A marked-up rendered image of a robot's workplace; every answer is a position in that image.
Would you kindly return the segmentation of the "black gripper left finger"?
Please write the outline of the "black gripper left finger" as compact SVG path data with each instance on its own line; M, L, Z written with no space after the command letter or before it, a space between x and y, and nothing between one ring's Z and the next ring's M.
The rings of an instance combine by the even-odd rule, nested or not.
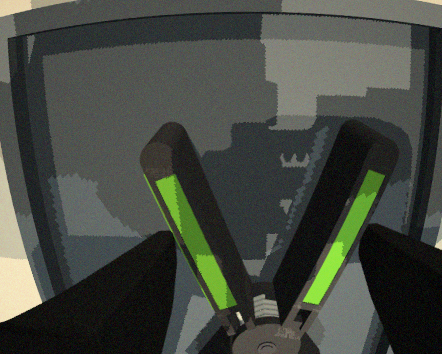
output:
M0 322L0 354L162 354L177 254L158 231L53 298Z

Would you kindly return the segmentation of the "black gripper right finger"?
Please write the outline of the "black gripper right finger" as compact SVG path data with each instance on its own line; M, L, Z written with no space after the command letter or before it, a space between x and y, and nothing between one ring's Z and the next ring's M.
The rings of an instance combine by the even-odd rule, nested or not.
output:
M359 259L394 354L442 354L442 250L377 223Z

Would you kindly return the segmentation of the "grey shallow tray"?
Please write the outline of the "grey shallow tray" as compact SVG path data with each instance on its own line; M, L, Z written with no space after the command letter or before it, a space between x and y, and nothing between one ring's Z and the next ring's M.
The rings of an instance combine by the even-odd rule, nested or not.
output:
M252 283L273 282L351 119L399 148L369 224L435 247L442 5L76 0L0 17L0 143L42 302L171 231L139 161L168 122ZM358 249L306 332L320 354L394 354Z

